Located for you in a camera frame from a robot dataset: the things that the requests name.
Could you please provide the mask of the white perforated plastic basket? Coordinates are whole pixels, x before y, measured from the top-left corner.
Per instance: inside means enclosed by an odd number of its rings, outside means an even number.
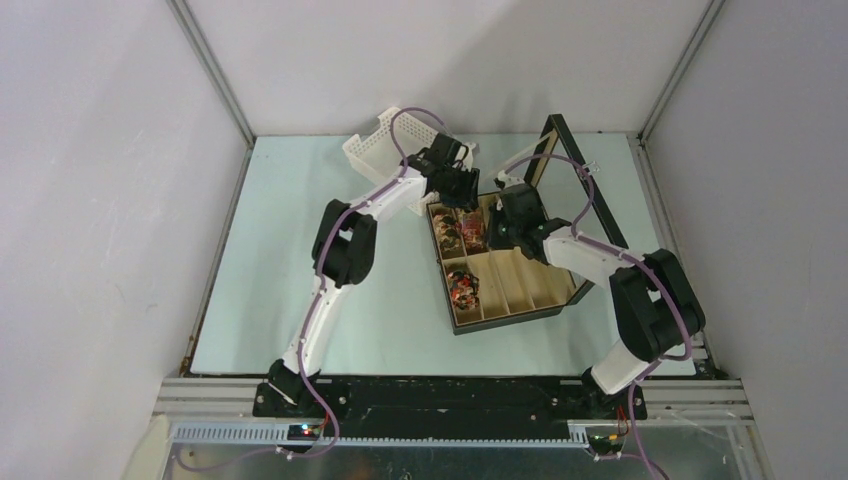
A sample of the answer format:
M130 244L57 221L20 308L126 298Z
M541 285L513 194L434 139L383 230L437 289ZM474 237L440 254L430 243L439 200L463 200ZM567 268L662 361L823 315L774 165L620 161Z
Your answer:
M427 205L440 200L437 194L424 196L425 179L408 167L407 157L429 147L438 133L455 137L440 118L421 107L391 107L378 120L379 127L370 136L355 135L342 146L354 170L375 184L368 193L345 202L342 211L349 218L362 215L377 221L404 208L422 216ZM462 143L470 148L464 165L474 167L473 146Z

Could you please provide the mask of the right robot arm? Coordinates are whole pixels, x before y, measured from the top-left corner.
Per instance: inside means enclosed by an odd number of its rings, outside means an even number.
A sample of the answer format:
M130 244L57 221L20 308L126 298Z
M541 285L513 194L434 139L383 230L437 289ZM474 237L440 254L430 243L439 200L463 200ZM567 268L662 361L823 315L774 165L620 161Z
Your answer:
M535 187L496 184L487 228L491 248L516 247L525 258L576 273L611 295L619 339L584 374L581 402L588 414L610 416L622 403L621 391L671 359L676 346L684 348L680 360L690 357L692 337L706 317L671 251L637 254L600 241L573 222L548 217Z

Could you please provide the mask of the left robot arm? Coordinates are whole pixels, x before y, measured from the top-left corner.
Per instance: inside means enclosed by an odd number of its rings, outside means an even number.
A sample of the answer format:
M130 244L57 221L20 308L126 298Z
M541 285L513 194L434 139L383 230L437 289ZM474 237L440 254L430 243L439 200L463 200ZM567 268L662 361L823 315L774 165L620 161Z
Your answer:
M452 207L475 208L480 171L466 164L470 153L468 145L439 133L429 146L402 152L392 175L369 193L326 205L311 251L312 299L297 335L269 370L268 384L290 415L304 416L315 406L311 378L321 371L341 303L372 270L379 222L431 193Z

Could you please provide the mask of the black compartment tie box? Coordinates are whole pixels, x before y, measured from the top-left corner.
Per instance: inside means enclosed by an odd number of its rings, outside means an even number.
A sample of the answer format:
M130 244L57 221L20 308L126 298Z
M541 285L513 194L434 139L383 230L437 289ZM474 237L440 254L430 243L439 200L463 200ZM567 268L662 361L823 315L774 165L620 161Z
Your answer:
M563 115L496 168L473 211L433 201L425 210L454 334L558 315L594 287L587 267L550 259L546 240L579 231L615 247L627 240Z

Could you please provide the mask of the colourful patterned tie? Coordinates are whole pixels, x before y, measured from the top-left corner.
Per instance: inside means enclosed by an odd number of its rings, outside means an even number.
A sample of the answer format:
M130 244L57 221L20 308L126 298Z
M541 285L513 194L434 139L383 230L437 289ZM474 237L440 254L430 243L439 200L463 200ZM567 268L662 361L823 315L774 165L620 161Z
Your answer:
M486 251L487 244L483 215L479 211L461 211L459 223L466 251L469 254Z

